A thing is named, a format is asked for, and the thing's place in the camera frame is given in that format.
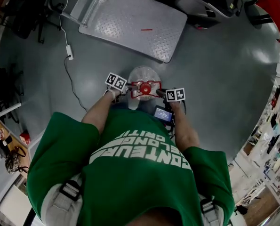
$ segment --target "wooden floor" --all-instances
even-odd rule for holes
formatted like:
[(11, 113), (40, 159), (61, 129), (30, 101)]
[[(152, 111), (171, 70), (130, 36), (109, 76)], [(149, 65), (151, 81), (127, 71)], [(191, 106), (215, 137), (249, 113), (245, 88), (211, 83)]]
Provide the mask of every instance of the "wooden floor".
[(259, 195), (261, 199), (254, 199), (246, 208), (248, 213), (243, 215), (247, 226), (257, 226), (273, 213), (279, 204), (270, 190), (266, 187)]

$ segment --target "gray metal platform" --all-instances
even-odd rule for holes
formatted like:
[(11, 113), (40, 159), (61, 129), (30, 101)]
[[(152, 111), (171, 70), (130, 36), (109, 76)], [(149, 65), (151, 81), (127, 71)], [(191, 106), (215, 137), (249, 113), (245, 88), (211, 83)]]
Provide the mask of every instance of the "gray metal platform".
[(187, 15), (154, 0), (93, 0), (79, 32), (170, 62)]

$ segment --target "white power adapter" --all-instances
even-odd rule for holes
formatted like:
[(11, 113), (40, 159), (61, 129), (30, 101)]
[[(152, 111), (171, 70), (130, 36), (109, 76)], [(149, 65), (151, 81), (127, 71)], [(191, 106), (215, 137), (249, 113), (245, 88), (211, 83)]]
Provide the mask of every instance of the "white power adapter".
[(74, 59), (74, 56), (73, 56), (73, 52), (72, 52), (72, 48), (70, 45), (66, 46), (66, 52), (68, 54), (69, 57), (69, 60), (73, 60)]

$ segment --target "green t-shirt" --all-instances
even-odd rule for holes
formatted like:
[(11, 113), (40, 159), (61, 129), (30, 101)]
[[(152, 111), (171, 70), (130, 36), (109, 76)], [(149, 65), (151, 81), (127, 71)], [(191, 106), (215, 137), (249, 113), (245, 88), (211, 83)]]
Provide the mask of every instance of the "green t-shirt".
[(81, 173), (83, 206), (78, 225), (122, 226), (155, 207), (176, 209), (183, 225), (202, 225), (198, 193), (233, 209), (223, 152), (190, 147), (180, 153), (150, 115), (111, 110), (104, 132), (54, 113), (31, 162), (27, 193), (40, 216), (49, 189)]

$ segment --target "red chair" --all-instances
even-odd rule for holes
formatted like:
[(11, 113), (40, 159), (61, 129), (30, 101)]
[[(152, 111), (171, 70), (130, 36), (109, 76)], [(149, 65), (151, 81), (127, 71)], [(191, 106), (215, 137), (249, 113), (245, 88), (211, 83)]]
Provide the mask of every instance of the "red chair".
[[(251, 5), (258, 5), (268, 14), (259, 16), (248, 15), (248, 8)], [(248, 19), (252, 25), (266, 24), (274, 22), (280, 32), (280, 0), (252, 0), (244, 4)]]

